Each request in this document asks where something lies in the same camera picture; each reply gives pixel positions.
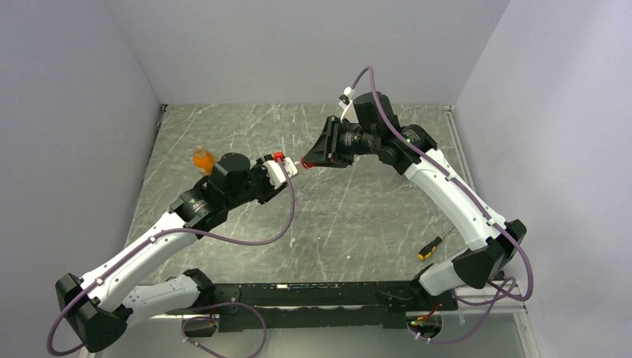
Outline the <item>small clear orange bottle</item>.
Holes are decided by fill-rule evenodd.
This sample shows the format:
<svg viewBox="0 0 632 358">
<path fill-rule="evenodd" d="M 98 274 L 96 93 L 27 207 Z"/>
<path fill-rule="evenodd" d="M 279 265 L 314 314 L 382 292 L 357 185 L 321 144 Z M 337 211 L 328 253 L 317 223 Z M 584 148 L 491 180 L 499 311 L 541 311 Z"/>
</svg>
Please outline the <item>small clear orange bottle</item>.
<svg viewBox="0 0 632 358">
<path fill-rule="evenodd" d="M 192 151 L 192 162 L 202 175 L 211 175 L 215 157 L 205 147 L 198 145 Z"/>
</svg>

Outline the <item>clear red-label water bottle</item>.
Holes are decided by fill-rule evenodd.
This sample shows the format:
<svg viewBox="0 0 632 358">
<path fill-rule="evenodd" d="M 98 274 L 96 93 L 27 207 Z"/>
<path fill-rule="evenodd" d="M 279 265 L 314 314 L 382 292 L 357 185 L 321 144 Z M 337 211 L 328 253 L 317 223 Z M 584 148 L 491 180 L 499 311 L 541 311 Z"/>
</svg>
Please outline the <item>clear red-label water bottle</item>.
<svg viewBox="0 0 632 358">
<path fill-rule="evenodd" d="M 292 171 L 295 174 L 300 173 L 301 167 L 302 167 L 302 165 L 301 165 L 300 161 L 295 161 L 295 162 L 292 163 Z"/>
</svg>

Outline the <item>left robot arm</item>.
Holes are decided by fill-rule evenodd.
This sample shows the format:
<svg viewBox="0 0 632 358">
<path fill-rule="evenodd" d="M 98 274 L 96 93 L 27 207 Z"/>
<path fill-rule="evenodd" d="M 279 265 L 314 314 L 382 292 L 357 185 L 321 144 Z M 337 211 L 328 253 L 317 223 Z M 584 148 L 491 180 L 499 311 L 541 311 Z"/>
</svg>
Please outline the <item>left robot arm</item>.
<svg viewBox="0 0 632 358">
<path fill-rule="evenodd" d="M 93 270 L 81 276 L 65 274 L 56 282 L 60 314 L 48 332 L 47 351 L 60 355 L 53 340 L 62 322 L 69 324 L 82 348 L 95 353 L 155 315 L 188 308 L 208 311 L 215 286 L 198 269 L 153 286 L 143 280 L 179 251 L 213 237 L 231 210 L 252 201 L 265 204 L 291 189 L 297 174 L 296 163 L 281 152 L 255 162 L 238 153 L 222 156 L 132 244 Z"/>
</svg>

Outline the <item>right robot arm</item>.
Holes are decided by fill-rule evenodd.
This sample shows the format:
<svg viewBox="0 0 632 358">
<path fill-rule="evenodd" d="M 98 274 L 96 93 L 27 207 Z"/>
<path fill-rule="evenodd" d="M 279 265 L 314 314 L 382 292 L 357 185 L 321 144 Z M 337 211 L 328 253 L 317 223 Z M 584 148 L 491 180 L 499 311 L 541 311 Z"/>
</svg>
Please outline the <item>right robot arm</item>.
<svg viewBox="0 0 632 358">
<path fill-rule="evenodd" d="M 453 223 L 466 248 L 417 275 L 411 301 L 427 310 L 440 294 L 461 286 L 483 288 L 517 253 L 526 235 L 519 220 L 508 221 L 488 207 L 452 168 L 436 141 L 419 125 L 401 126 L 389 97 L 368 92 L 355 100 L 341 97 L 352 115 L 329 116 L 305 168 L 346 168 L 355 158 L 373 154 L 424 191 Z"/>
</svg>

